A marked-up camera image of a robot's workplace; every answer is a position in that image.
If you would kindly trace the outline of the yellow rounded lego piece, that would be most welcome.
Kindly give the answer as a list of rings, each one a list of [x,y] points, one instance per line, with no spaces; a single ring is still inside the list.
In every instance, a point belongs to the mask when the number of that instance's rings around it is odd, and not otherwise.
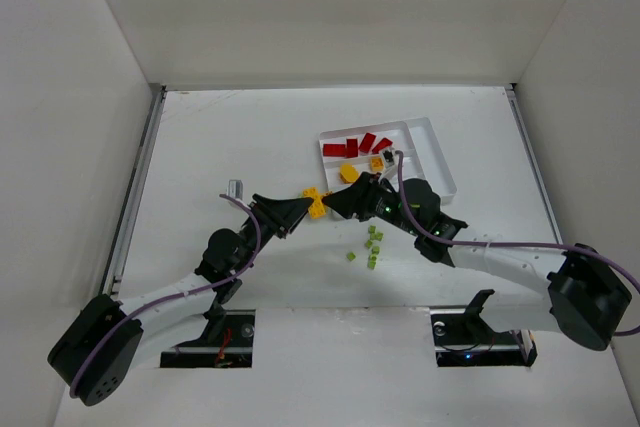
[[[339,177],[344,184],[355,183],[360,176],[359,171],[351,164],[345,163],[340,166]]]

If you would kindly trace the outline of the yellow and red lego stack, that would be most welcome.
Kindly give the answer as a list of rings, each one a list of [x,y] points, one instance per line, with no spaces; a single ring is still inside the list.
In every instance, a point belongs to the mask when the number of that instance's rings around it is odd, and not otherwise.
[[[330,194],[331,191],[320,193],[315,187],[307,188],[302,191],[302,197],[310,198],[312,200],[312,204],[308,208],[308,213],[311,219],[316,220],[327,214],[327,207],[323,203],[323,199]]]

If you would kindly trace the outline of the small yellow lego brick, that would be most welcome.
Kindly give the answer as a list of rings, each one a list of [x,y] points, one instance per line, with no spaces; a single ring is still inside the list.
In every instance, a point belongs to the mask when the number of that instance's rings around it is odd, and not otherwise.
[[[372,157],[369,166],[372,172],[382,172],[385,169],[385,164],[381,157]]]

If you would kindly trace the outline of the red curved lego piece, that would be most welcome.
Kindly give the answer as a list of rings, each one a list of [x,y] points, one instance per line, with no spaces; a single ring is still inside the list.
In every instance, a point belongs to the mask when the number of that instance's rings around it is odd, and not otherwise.
[[[362,154],[369,154],[375,142],[376,136],[373,133],[367,132],[359,144],[358,150]]]

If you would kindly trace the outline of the red rounded lego brick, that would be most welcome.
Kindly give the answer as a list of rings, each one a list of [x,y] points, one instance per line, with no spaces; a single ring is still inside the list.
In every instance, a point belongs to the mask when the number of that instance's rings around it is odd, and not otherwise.
[[[382,150],[393,145],[393,141],[387,137],[383,137],[371,150],[372,154],[378,154]]]

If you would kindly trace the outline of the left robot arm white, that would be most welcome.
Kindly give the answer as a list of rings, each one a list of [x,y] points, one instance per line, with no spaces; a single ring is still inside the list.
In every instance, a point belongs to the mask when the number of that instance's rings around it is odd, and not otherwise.
[[[216,230],[198,267],[183,279],[154,292],[125,300],[107,294],[91,299],[52,347],[47,361],[67,384],[69,394],[86,406],[108,398],[121,384],[142,343],[167,337],[191,324],[203,328],[222,314],[241,286],[241,275],[274,237],[283,239],[306,216],[309,197],[285,200],[254,195],[236,200],[247,219],[239,230]]]

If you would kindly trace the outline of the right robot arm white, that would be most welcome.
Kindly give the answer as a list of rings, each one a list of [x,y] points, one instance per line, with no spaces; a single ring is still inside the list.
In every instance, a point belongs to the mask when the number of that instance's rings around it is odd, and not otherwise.
[[[441,199],[423,179],[398,187],[363,173],[324,204],[345,219],[377,217],[414,236],[414,246],[433,263],[483,272],[523,287],[519,295],[480,290],[465,315],[474,326],[496,333],[510,330],[564,334],[594,351],[605,350],[632,295],[621,269],[581,244],[502,242],[446,215]]]

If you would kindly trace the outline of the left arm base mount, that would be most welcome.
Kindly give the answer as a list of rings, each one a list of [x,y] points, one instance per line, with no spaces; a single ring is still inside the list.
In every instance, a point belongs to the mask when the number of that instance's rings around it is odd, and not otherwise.
[[[256,311],[224,309],[205,315],[208,323],[195,340],[160,355],[164,369],[245,369],[252,367]]]

